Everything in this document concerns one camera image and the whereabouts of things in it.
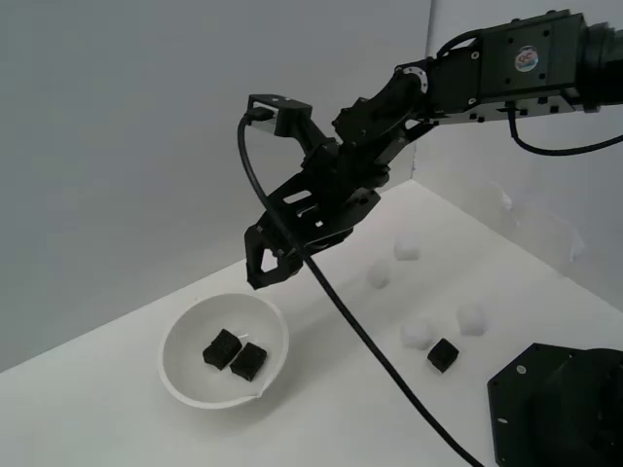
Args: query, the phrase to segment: white bowl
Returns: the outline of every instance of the white bowl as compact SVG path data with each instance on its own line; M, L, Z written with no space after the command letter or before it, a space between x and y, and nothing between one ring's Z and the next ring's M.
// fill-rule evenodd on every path
M202 352L222 329L268 352L253 381L219 371L203 362ZM165 334L159 373L175 398L199 409L226 409L257 399L278 375L288 352L289 336L281 311L245 292L217 295L182 314Z

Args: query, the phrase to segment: white table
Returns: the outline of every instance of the white table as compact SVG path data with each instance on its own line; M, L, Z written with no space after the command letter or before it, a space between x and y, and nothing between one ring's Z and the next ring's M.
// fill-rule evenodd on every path
M367 266L396 234L421 235L385 289ZM415 182L386 194L320 266L452 435L495 465L487 381L535 341L623 350L623 314ZM156 371L166 326L197 301L247 288L237 263L0 375L0 463L18 466L462 466L394 387L307 270L263 290L291 331L282 374L251 405L218 413L173 399ZM482 338L458 334L477 301ZM398 329L430 316L461 354L439 375Z

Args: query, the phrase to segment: bowl rim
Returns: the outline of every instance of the bowl rim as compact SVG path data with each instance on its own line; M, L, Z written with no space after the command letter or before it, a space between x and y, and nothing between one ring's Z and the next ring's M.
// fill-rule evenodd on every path
M265 305L267 305L273 311L273 313L276 315L277 321L278 321L279 326L281 328L281 335L282 335L282 338L283 338L283 351L279 355L279 359L278 359L278 361L277 361L277 363L275 365L275 369L273 370L273 373L266 379L266 382L264 383L264 386L262 386L262 389L260 389L260 391L257 394L253 394L253 395L250 395L250 396L243 396L243 397L239 397L237 399L234 399L234 400L231 400L231 401L225 401L225 402L202 402L202 401L197 401L197 400L192 399L192 398L182 394L181 392L179 392L177 390L177 388L175 388L173 383L168 379L168 376L166 375L166 371L165 371L165 344L166 344L166 340L168 339L168 336L170 335L171 331L173 330L173 327L177 324L177 322L180 319L182 319L182 317L186 313L188 313L191 309L193 309L196 306L199 306L199 305L203 304L204 302L207 302L207 301L209 301L211 299L214 299L216 297L223 297L223 296L226 296L226 295L245 295L247 297L252 297L254 299L257 299L260 302L262 302ZM200 302L197 302L196 304L192 305L190 308L186 309L183 313L181 313L179 316L177 316L177 318L166 328L166 331L165 331L165 334L164 334L164 336L162 338L162 341L161 341L161 344L160 344L160 349L159 349L159 352L158 352L158 374L160 375L160 379L163 382L163 384L165 385L165 387L168 390L168 392L170 392L170 394L173 397L175 397L175 399L177 399L178 401L186 404L187 406L195 407L197 409L205 409L205 410L227 409L229 407L239 406L239 405L244 404L246 402L249 402L249 401L251 401L253 399L258 399L259 397L262 396L264 391L271 385L271 383L275 380L277 375L281 372L281 368L283 367L283 364L285 363L285 357L286 357L286 355L288 353L289 346L290 346L290 335L289 335L289 332L288 332L287 324L286 324L285 319L283 317L283 313L271 301L267 300L266 298L262 297L261 295L259 295L257 293L247 292L247 291L232 291L232 292L226 292L224 294L214 294L214 295L210 295L209 297L204 298Z

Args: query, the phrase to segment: black cube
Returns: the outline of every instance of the black cube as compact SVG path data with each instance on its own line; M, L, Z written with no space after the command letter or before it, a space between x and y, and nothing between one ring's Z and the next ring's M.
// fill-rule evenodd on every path
M243 377L247 381L252 381L260 371L268 353L262 347L254 343L248 343L244 346L242 352L236 357L234 363L230 367L234 375Z
M221 330L216 339L203 351L203 361L223 370L240 352L240 340L227 329Z
M458 349L445 339L439 341L428 353L428 360L441 373L448 370L457 357Z

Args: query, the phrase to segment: white surface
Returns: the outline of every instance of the white surface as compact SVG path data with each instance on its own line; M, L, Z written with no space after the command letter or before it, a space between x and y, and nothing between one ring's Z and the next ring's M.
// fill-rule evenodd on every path
M401 233L393 245L393 256L398 261L415 261L420 257L420 237L413 232Z
M236 126L250 93L328 135L424 56L430 0L0 1L0 371L243 256L261 215ZM293 140L249 131L260 180ZM413 148L391 183L411 177Z
M400 326L400 339L405 347L426 350L435 339L435 333L427 319L416 318Z
M482 336L487 331L487 316L480 304L459 306L457 323L462 336Z
M609 21L623 29L620 0L435 0L434 5L428 54L470 29L548 10L571 9L583 13L588 24ZM523 119L518 126L532 145L564 149L618 136L623 133L621 122L623 106L615 106L600 114ZM418 141L415 178L623 308L622 173L621 145L584 156L544 158L519 148L509 136L508 123L491 122L430 132ZM578 237L586 248L576 258L572 251Z
M361 252L390 256L394 236L412 229L426 254L396 263L396 279L371 289ZM535 341L623 350L622 313L414 182L384 194L345 243L317 260L430 411L487 466L495 462L486 383L507 363ZM290 351L261 399L217 412L173 399L154 358L163 331L192 304L243 281L244 264L235 264L0 374L3 465L464 466L306 269L263 291L288 322ZM456 309L469 302L495 310L479 339L458 333ZM461 351L444 375L397 338L415 315L434 318Z
M375 289L383 289L391 280L391 261L381 258L375 261L366 274L368 283Z
M203 350L226 329L242 346L252 342L268 352L252 381L206 365ZM281 371L289 334L281 311L249 293L210 297L185 311L166 333L158 355L158 371L166 389L199 409L227 409L262 397Z

